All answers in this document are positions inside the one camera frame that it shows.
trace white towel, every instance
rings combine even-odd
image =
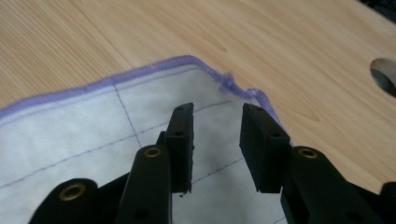
[[[174,223],[286,223],[280,196],[256,192],[239,148],[242,105],[259,90],[238,88],[192,56],[176,57],[82,88],[24,99],[0,110],[0,223],[27,223],[71,178],[99,187],[130,171],[155,144],[173,109],[194,103],[192,194],[173,197]]]

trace wooden table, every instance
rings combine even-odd
[[[370,74],[396,26],[355,0],[1,1],[0,106],[183,54],[265,91],[347,180],[396,180],[396,99]]]

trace wood grain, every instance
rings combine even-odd
[[[396,180],[396,99],[370,75],[396,26],[354,0],[0,1],[0,106],[190,54],[265,91],[351,182]]]

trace black object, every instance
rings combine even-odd
[[[376,195],[348,183],[318,150],[291,147],[262,108],[244,104],[240,147],[256,189],[281,192],[289,224],[396,223],[396,182]]]
[[[56,187],[30,223],[171,223],[171,193],[191,191],[193,104],[178,106],[156,145],[136,153],[129,174],[97,188],[90,179]]]

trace purple cloth edge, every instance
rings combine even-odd
[[[243,90],[235,84],[233,77],[231,75],[223,75],[222,73],[219,73],[218,71],[209,67],[206,63],[204,63],[197,57],[191,55],[178,56],[161,62],[142,66],[127,72],[123,72],[121,74],[113,75],[111,77],[105,77],[103,79],[100,79],[83,87],[68,89],[64,91],[45,93],[45,94],[40,94],[40,95],[21,99],[13,105],[9,105],[5,108],[0,109],[0,119],[3,119],[7,116],[12,115],[13,113],[16,113],[25,108],[29,108],[35,105],[43,105],[46,103],[66,100],[92,91],[97,91],[105,87],[113,86],[121,82],[129,81],[139,77],[148,76],[155,72],[171,69],[182,65],[188,65],[188,64],[196,64],[200,66],[217,82],[219,82],[224,90],[231,91],[234,94],[244,99],[251,99],[255,97],[257,101],[260,103],[261,107],[266,109],[268,113],[270,113],[273,116],[273,118],[279,122],[279,118],[277,117],[275,110],[272,108],[268,100],[268,97],[263,91],[257,89]]]

